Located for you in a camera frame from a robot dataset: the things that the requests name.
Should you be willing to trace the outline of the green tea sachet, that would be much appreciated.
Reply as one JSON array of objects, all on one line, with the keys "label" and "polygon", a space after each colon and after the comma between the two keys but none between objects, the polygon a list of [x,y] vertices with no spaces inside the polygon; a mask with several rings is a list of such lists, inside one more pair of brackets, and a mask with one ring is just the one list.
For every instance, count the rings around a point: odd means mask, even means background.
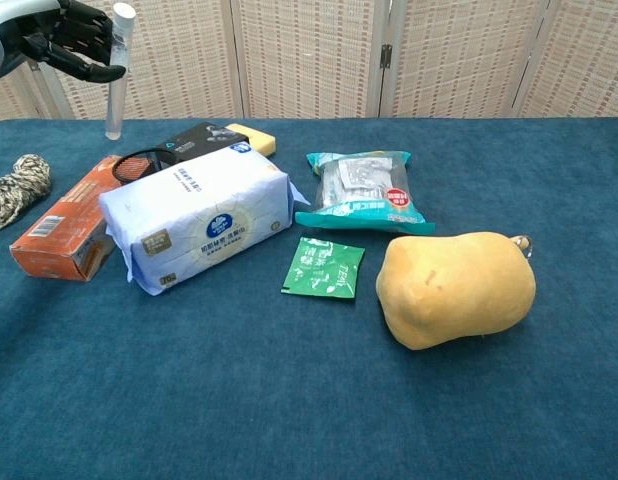
[{"label": "green tea sachet", "polygon": [[364,248],[301,237],[281,292],[354,299]]}]

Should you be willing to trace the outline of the yellow sponge block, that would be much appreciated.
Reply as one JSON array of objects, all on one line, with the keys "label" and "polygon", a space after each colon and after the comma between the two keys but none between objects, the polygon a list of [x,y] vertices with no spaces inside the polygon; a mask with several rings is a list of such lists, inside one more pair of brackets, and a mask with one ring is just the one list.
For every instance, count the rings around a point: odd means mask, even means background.
[{"label": "yellow sponge block", "polygon": [[229,124],[226,128],[246,136],[250,145],[265,157],[270,157],[277,151],[277,142],[273,135],[238,123]]}]

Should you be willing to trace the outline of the teal snack bag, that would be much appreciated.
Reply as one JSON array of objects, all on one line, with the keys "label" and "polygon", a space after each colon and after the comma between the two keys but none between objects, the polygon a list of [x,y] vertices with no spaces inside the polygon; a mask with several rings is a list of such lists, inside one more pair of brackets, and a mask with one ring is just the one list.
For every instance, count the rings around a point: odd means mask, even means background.
[{"label": "teal snack bag", "polygon": [[306,155],[319,177],[315,209],[297,212],[297,223],[321,229],[369,229],[430,235],[435,225],[415,206],[408,185],[407,151],[376,150]]}]

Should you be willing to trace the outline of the orange cardboard box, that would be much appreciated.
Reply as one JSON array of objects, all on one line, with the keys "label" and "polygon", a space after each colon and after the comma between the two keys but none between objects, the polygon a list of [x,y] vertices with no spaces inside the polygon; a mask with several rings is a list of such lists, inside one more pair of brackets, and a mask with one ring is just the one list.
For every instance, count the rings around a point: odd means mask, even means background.
[{"label": "orange cardboard box", "polygon": [[117,160],[103,158],[10,246],[26,274],[88,282],[98,272],[115,247],[99,196],[121,186],[112,173]]}]

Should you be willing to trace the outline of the clear plastic test tube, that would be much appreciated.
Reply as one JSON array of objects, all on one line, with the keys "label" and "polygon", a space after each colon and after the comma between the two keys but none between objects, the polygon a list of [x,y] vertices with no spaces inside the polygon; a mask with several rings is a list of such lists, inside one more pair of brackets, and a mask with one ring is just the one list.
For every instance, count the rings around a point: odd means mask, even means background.
[{"label": "clear plastic test tube", "polygon": [[124,67],[125,73],[120,79],[109,84],[108,111],[105,121],[105,136],[109,140],[118,140],[122,133],[127,72],[131,58],[135,18],[136,11],[131,5],[124,2],[117,2],[113,5],[110,63]]}]

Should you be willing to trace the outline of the black printed box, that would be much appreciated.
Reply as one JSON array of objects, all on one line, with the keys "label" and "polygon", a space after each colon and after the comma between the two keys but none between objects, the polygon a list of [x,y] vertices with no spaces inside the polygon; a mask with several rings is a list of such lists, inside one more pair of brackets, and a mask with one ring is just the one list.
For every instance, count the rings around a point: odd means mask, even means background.
[{"label": "black printed box", "polygon": [[240,142],[248,143],[249,139],[226,127],[200,122],[161,142],[158,148],[163,152],[158,152],[156,158],[162,164],[173,165]]}]

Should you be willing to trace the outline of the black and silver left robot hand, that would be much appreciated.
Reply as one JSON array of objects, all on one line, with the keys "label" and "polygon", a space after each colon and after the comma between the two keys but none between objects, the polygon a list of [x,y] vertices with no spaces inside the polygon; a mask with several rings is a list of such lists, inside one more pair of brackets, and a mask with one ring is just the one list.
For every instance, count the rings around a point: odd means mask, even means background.
[{"label": "black and silver left robot hand", "polygon": [[26,60],[78,80],[105,84],[126,68],[112,65],[113,22],[79,0],[0,0],[0,79]]}]

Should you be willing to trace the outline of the woven folding screen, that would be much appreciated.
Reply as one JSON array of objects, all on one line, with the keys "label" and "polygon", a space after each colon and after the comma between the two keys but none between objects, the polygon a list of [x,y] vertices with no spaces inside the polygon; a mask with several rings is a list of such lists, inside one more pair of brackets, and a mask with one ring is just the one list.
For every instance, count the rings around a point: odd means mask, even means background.
[{"label": "woven folding screen", "polygon": [[618,117],[618,0],[79,1],[136,11],[130,118]]}]

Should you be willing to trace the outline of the white tissue pack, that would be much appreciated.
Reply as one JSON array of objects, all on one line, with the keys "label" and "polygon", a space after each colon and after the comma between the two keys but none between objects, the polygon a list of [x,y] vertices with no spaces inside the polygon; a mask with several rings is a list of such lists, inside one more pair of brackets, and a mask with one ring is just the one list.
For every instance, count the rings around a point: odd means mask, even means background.
[{"label": "white tissue pack", "polygon": [[99,205],[127,279],[158,295],[290,227],[305,200],[239,142],[105,192]]}]

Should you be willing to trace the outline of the yellow plush pouch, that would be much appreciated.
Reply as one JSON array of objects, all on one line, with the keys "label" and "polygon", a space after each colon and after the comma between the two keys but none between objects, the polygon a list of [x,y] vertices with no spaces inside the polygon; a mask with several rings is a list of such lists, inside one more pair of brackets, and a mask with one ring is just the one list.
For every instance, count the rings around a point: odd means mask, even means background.
[{"label": "yellow plush pouch", "polygon": [[402,236],[387,246],[376,293],[394,338],[422,350],[502,332],[530,311],[532,240],[495,232]]}]

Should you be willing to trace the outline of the blue table cloth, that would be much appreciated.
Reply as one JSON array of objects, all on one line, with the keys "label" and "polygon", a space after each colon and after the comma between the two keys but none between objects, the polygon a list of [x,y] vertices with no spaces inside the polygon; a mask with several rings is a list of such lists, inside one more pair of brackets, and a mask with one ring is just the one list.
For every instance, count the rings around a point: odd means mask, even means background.
[{"label": "blue table cloth", "polygon": [[0,480],[618,480],[618,118],[254,119],[313,197],[312,151],[410,151],[439,235],[534,244],[527,318],[411,351],[375,295],[285,295],[294,226],[159,296],[113,253],[87,283],[27,276],[9,247],[95,164],[191,121],[0,122],[0,176],[25,153],[51,195],[0,231]]}]

